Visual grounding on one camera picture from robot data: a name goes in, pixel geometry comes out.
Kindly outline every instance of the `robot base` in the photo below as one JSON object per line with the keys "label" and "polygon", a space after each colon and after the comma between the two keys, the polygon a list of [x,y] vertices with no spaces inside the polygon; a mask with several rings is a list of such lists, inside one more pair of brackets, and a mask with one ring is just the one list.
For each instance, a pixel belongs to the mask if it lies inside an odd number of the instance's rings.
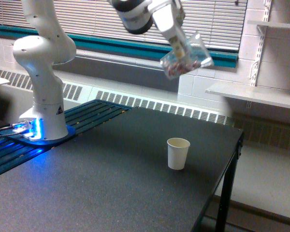
{"label": "robot base", "polygon": [[[29,139],[26,139],[25,137],[23,137],[20,134],[8,136],[8,137],[13,139],[13,140],[16,140],[20,143],[23,143],[26,145],[31,145],[31,146],[38,146],[38,147],[57,146],[57,145],[62,144],[65,141],[67,141],[75,136],[75,128],[67,125],[67,129],[68,129],[68,135],[61,138],[61,139],[56,139],[56,140],[31,141]],[[14,132],[12,130],[4,130],[4,131],[0,132],[0,135],[13,134],[13,133]]]}

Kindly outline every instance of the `blue grid mat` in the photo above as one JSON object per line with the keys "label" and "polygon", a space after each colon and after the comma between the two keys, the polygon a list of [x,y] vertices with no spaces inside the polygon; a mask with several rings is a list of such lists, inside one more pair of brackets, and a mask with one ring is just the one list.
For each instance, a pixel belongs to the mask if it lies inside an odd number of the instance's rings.
{"label": "blue grid mat", "polygon": [[[74,127],[78,135],[130,109],[123,105],[93,100],[65,111],[65,117],[67,124]],[[10,138],[0,138],[0,174],[49,149],[24,145]]]}

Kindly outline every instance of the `cable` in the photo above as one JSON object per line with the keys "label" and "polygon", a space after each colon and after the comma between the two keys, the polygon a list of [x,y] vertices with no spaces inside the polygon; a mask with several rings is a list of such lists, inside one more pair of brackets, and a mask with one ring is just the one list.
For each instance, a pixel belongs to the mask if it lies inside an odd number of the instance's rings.
{"label": "cable", "polygon": [[[9,130],[9,129],[16,129],[16,128],[20,128],[20,127],[28,127],[30,124],[29,121],[25,120],[25,121],[21,121],[21,122],[17,122],[12,124],[11,126],[7,126],[7,127],[1,127],[0,131],[4,131],[4,130]],[[17,135],[17,134],[23,134],[28,130],[23,130],[21,132],[16,132],[16,133],[12,133],[12,134],[3,134],[0,135],[0,137],[6,137],[6,136],[12,136],[12,135]]]}
{"label": "cable", "polygon": [[0,131],[3,131],[3,130],[8,130],[8,129],[12,129],[13,127],[12,126],[8,126],[8,127],[1,127],[0,128]]}
{"label": "cable", "polygon": [[18,134],[22,134],[22,133],[24,133],[24,132],[22,131],[22,132],[13,133],[13,134],[3,134],[3,135],[0,135],[0,137],[7,137],[7,136],[18,135]]}

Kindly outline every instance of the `warning sticker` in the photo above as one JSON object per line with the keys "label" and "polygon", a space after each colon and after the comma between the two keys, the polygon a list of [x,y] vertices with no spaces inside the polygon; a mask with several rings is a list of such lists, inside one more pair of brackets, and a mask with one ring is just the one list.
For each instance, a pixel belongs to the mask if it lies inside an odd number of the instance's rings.
{"label": "warning sticker", "polygon": [[62,113],[63,113],[63,110],[62,110],[61,106],[59,106],[56,115],[60,115],[60,114],[62,114]]}

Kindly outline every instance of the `table leg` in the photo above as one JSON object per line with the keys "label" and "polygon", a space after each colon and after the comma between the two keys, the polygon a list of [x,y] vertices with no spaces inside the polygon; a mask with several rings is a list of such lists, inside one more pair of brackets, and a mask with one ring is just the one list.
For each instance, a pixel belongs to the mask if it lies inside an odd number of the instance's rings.
{"label": "table leg", "polygon": [[236,152],[236,154],[233,156],[232,161],[224,175],[215,229],[216,232],[223,232],[226,226],[237,160],[238,152]]}

